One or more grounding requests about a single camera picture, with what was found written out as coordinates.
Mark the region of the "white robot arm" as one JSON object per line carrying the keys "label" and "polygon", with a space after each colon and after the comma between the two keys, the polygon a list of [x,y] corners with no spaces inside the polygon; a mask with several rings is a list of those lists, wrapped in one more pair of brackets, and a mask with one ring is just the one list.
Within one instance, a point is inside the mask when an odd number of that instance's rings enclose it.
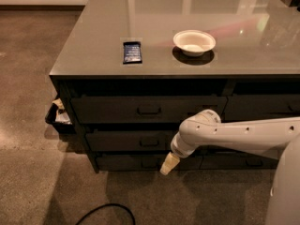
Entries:
{"label": "white robot arm", "polygon": [[174,169],[198,147],[215,145],[278,161],[265,225],[300,225],[300,118],[223,123],[204,110],[184,120],[160,172]]}

